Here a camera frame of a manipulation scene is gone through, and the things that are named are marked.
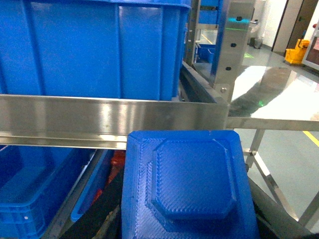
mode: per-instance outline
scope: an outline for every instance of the wall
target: wall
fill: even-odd
[[[307,29],[307,32],[306,32],[306,35],[305,35],[305,39],[306,40],[310,40],[315,29],[313,28],[313,25],[318,23],[318,20],[319,20],[319,3],[317,4],[317,7],[314,11],[314,14],[311,18],[311,21],[310,21],[310,24],[309,24],[309,27]]]
[[[252,20],[253,21],[261,21],[261,18],[264,13],[264,6],[265,6],[266,0],[256,0],[255,1],[255,11]]]
[[[266,0],[259,36],[264,36],[264,44],[272,47],[287,0]]]

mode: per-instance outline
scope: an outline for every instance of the blue plastic bin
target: blue plastic bin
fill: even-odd
[[[92,153],[7,146],[0,150],[0,237],[38,239]]]
[[[198,62],[213,63],[214,54],[215,54],[215,46],[216,45],[200,44],[200,47],[197,50],[197,54],[199,57]]]
[[[216,6],[217,10],[201,10],[198,22],[201,24],[219,24],[223,7],[222,0],[203,0],[201,6]]]
[[[171,100],[190,0],[2,0],[3,94]]]
[[[89,181],[87,182],[81,196],[79,197],[72,213],[71,220],[76,222],[90,208],[94,196],[99,189],[104,189],[110,173],[110,163],[113,157],[113,150],[104,150],[98,164],[96,165]]]
[[[258,239],[234,131],[139,131],[128,137],[123,239]]]

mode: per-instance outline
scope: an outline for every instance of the green light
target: green light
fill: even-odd
[[[245,53],[244,58],[254,59],[254,57],[248,53]]]
[[[247,30],[245,30],[245,29],[230,28],[230,27],[227,27],[226,29],[227,29],[227,30],[236,30],[236,31],[247,31]]]

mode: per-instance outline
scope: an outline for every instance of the shelf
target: shelf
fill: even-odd
[[[224,129],[228,104],[183,71],[183,95],[197,102],[0,95],[0,144],[125,149],[135,130]]]
[[[194,64],[206,79],[211,65]],[[228,128],[319,131],[319,84],[286,68],[242,66]]]

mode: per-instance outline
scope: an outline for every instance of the door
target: door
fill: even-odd
[[[303,0],[287,48],[295,48],[297,40],[301,38],[310,24],[317,3],[318,0]]]

